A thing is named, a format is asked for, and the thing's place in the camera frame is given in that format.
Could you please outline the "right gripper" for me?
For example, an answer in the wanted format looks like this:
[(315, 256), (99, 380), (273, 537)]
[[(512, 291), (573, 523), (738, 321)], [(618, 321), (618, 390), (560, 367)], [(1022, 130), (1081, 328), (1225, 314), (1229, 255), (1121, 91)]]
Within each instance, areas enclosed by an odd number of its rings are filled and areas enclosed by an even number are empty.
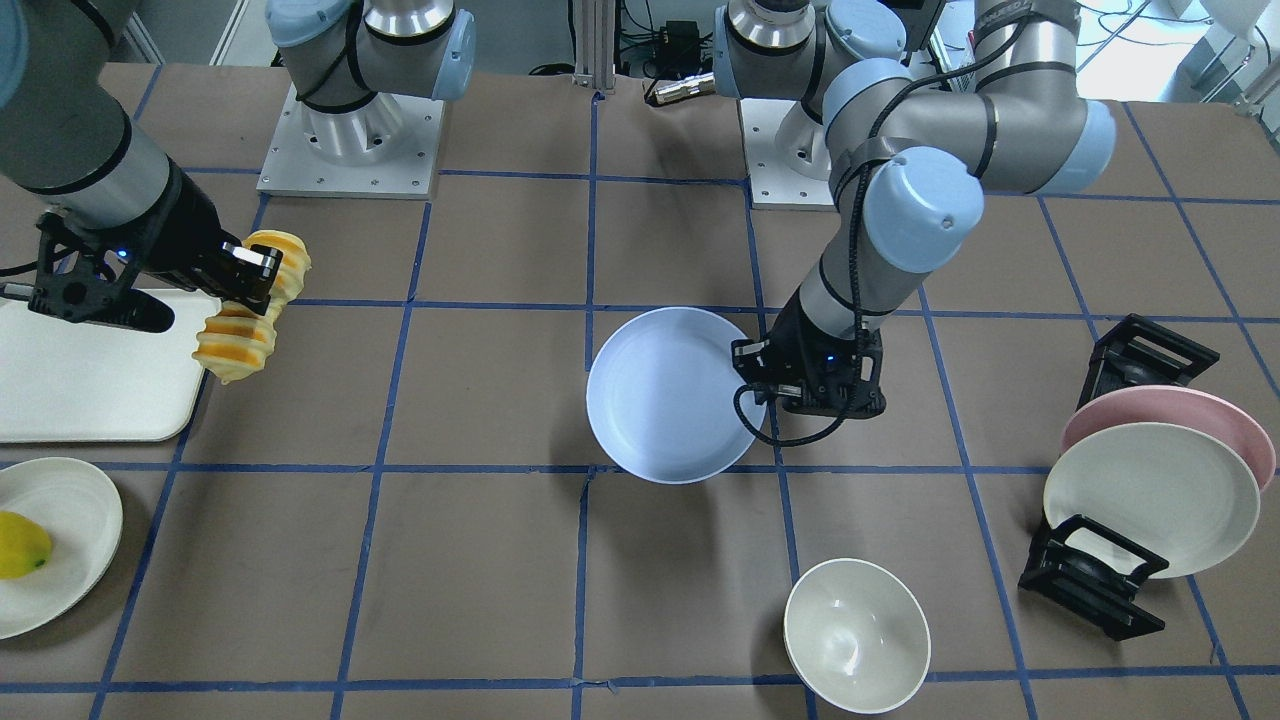
[(151, 217), (159, 222), (143, 272), (182, 290), (200, 290), (265, 316), (283, 251), (248, 247), (221, 227), (212, 200), (177, 165), (169, 167)]

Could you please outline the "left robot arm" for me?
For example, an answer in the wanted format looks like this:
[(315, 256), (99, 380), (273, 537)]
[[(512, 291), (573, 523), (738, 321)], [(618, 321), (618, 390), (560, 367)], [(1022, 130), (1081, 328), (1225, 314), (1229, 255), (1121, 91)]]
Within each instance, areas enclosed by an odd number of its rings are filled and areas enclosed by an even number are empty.
[(1074, 1), (978, 1), (974, 86), (914, 79), (878, 1), (730, 1), (713, 73), (726, 97), (788, 100), (820, 126), (840, 227), (759, 341), (732, 360), (755, 405), (864, 419), (884, 407), (879, 328), (977, 227), (988, 191), (1093, 183), (1115, 119), (1076, 90)]

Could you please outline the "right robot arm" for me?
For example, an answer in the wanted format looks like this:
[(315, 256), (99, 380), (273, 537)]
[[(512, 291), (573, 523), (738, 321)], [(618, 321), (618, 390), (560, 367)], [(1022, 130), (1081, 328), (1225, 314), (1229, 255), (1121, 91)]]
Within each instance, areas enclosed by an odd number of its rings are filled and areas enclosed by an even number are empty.
[[(238, 240), (209, 196), (100, 85), (133, 1), (3, 4), (3, 174), (47, 204), (32, 284), (3, 296), (33, 313), (160, 333), (168, 305), (146, 274), (256, 316), (300, 295), (307, 261), (262, 234)], [(404, 132), (394, 96), (454, 101), (470, 85), (474, 15), (453, 1), (270, 1), (265, 20), (326, 161), (365, 164)]]

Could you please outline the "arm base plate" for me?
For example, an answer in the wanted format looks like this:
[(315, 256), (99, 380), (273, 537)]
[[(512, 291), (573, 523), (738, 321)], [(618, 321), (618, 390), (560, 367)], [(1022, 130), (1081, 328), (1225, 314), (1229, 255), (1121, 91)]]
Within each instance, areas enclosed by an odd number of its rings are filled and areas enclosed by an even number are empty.
[(379, 94), (364, 108), (329, 114), (289, 88), (256, 188), (280, 197), (428, 201), (447, 108)]
[(751, 205), (758, 210), (833, 211), (823, 128), (797, 101), (739, 101)]

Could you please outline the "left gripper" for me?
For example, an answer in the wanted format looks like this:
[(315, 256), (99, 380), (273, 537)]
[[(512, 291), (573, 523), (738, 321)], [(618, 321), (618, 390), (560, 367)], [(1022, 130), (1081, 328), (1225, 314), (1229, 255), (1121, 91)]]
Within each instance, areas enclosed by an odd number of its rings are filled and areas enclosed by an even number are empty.
[[(755, 405), (780, 401), (791, 414), (879, 416), (886, 410), (881, 389), (883, 343), (878, 331), (861, 331), (844, 340), (818, 328), (794, 295), (777, 316), (767, 340), (735, 340), (732, 364), (737, 373), (765, 373), (767, 380), (748, 380), (736, 389), (736, 404), (751, 396)], [(791, 397), (791, 386), (800, 395)]]

